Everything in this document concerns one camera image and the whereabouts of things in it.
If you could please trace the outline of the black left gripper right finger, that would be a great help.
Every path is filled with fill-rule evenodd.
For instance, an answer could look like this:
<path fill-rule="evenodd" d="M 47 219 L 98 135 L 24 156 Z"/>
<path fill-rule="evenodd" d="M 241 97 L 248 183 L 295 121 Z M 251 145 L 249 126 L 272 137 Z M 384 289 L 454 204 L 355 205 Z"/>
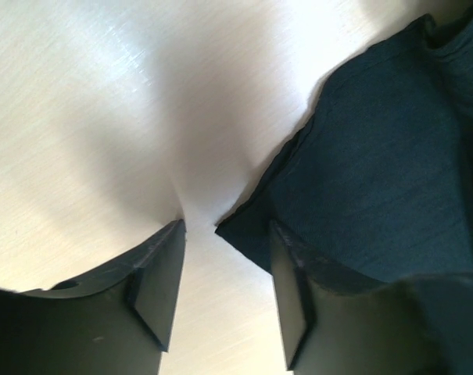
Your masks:
<path fill-rule="evenodd" d="M 319 255 L 270 225 L 286 367 L 295 374 L 473 374 L 473 273 L 392 283 Z"/>

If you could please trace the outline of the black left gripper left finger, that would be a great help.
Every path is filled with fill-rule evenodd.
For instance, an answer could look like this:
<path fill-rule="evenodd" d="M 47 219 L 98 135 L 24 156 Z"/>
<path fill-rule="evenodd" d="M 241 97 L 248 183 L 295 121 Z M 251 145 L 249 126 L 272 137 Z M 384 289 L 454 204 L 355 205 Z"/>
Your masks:
<path fill-rule="evenodd" d="M 185 223 L 48 289 L 0 288 L 0 374 L 156 374 L 169 348 Z"/>

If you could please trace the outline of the black long sleeve shirt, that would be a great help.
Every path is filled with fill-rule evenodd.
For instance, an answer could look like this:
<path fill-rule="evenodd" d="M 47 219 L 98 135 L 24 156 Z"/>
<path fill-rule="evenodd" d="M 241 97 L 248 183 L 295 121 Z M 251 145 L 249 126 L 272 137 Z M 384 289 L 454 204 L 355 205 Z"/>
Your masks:
<path fill-rule="evenodd" d="M 217 234 L 264 270 L 271 221 L 393 281 L 473 271 L 473 5 L 422 16 L 340 66 Z"/>

